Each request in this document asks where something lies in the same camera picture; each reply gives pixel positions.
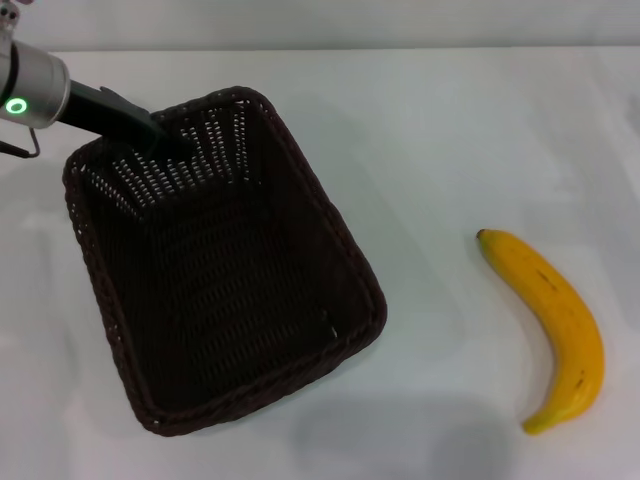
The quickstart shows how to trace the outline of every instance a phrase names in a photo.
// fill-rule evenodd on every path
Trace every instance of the yellow banana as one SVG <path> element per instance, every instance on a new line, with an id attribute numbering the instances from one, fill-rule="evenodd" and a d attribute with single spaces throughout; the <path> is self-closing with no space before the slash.
<path id="1" fill-rule="evenodd" d="M 555 353 L 546 403 L 522 425 L 535 435 L 582 414 L 598 396 L 605 372 L 598 326 L 569 282 L 522 240 L 498 230 L 477 237 L 489 264 L 536 314 Z"/>

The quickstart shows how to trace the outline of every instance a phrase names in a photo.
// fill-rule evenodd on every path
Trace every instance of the white surface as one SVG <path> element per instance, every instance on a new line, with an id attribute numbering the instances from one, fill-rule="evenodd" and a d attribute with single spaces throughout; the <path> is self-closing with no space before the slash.
<path id="1" fill-rule="evenodd" d="M 640 44 L 628 0 L 36 0 L 18 38 L 57 50 Z"/>
<path id="2" fill-rule="evenodd" d="M 65 213 L 62 165 L 92 137 L 56 125 L 42 159 L 0 162 L 0 478 L 640 478 L 640 49 L 62 57 L 152 109 L 233 84 L 264 92 L 370 260 L 389 321 L 243 421 L 144 431 Z M 2 125 L 26 145 L 15 132 Z M 597 404 L 537 438 L 518 422 L 551 353 L 481 259 L 482 227 L 546 255 L 606 344 Z"/>

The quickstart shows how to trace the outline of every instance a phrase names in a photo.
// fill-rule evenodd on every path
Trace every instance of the brown spot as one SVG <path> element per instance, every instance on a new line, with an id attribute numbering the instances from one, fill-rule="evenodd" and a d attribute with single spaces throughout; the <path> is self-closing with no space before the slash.
<path id="1" fill-rule="evenodd" d="M 557 291 L 558 291 L 558 289 L 556 288 L 556 286 L 555 286 L 553 283 L 551 283 L 551 280 L 549 280 L 549 277 L 547 277 L 547 276 L 546 276 L 544 273 L 542 273 L 540 270 L 536 270 L 536 273 L 537 273 L 538 275 L 540 275 L 540 278 L 542 278 L 545 282 L 547 282 L 547 283 L 549 284 L 549 286 L 551 287 L 551 289 L 552 289 L 554 292 L 557 292 Z"/>

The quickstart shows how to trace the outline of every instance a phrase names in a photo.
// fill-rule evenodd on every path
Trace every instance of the dark brown basket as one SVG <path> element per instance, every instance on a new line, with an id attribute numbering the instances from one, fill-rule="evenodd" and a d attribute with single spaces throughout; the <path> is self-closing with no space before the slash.
<path id="1" fill-rule="evenodd" d="M 326 375 L 378 337 L 386 305 L 263 96 L 236 87 L 154 117 L 197 144 L 193 158 L 100 139 L 63 181 L 131 406 L 173 436 Z"/>

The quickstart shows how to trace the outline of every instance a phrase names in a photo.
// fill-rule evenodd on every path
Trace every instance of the silver metal cylinder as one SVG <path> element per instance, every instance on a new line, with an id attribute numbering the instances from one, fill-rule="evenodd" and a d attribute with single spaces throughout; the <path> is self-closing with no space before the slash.
<path id="1" fill-rule="evenodd" d="M 0 118 L 33 128 L 47 128 L 60 117 L 69 100 L 69 70 L 62 60 L 47 52 L 21 42 L 14 45 L 18 57 L 17 77 L 8 100 L 0 108 Z"/>

